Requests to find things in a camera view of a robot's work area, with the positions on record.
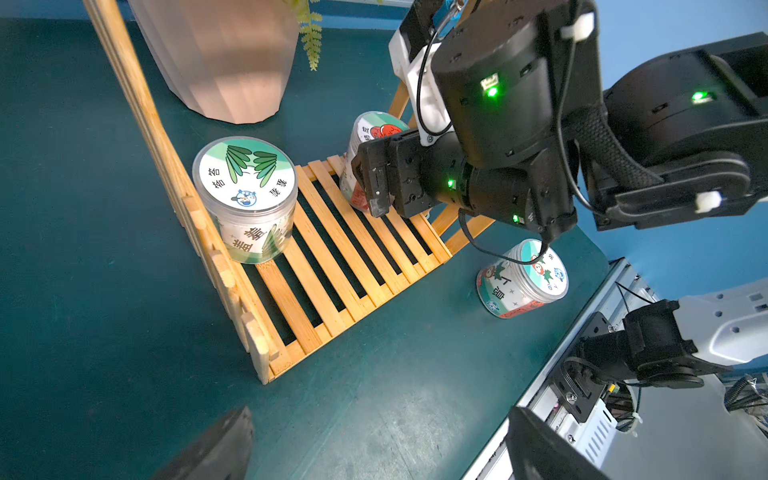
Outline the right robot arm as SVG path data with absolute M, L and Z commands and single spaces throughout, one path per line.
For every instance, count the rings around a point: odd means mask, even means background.
M 416 1 L 391 41 L 416 128 L 360 145 L 371 215 L 433 206 L 538 236 L 747 213 L 767 196 L 767 36 L 670 52 L 603 89 L 592 1 Z

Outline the jar with pineapple lid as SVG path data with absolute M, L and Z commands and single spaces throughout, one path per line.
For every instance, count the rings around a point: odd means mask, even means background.
M 560 257 L 549 248 L 531 265 L 498 259 L 478 272 L 475 285 L 483 306 L 495 317 L 509 319 L 564 298 L 569 277 Z

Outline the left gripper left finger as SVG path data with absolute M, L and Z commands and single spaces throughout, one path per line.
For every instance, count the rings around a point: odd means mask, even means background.
M 244 479 L 254 443 L 247 406 L 227 412 L 153 479 Z

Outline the jar with strawberry lid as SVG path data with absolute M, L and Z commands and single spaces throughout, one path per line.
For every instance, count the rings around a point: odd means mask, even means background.
M 356 118 L 338 183 L 343 197 L 356 210 L 362 213 L 369 211 L 365 188 L 355 176 L 353 161 L 360 151 L 363 152 L 363 159 L 369 159 L 372 149 L 370 147 L 361 149 L 361 146 L 366 142 L 399 134 L 408 129 L 409 126 L 405 122 L 387 112 L 367 111 Z

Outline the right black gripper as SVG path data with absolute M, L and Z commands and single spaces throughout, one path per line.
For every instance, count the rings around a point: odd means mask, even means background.
M 372 149 L 370 158 L 363 159 L 360 151 L 353 167 L 364 185 L 371 216 L 379 218 L 394 210 L 410 218 L 439 204 L 473 210 L 468 195 L 473 167 L 455 133 L 425 147 L 413 129 L 366 142 L 364 147 Z

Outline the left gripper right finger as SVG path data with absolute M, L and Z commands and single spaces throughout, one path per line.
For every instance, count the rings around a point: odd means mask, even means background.
M 508 421 L 506 447 L 515 479 L 608 480 L 531 410 L 514 406 Z

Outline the jar with green tree lid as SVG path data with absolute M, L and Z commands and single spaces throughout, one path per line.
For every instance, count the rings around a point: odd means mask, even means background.
M 196 155 L 193 183 L 231 258 L 262 264 L 292 236 L 298 198 L 294 163 L 264 140 L 231 136 Z

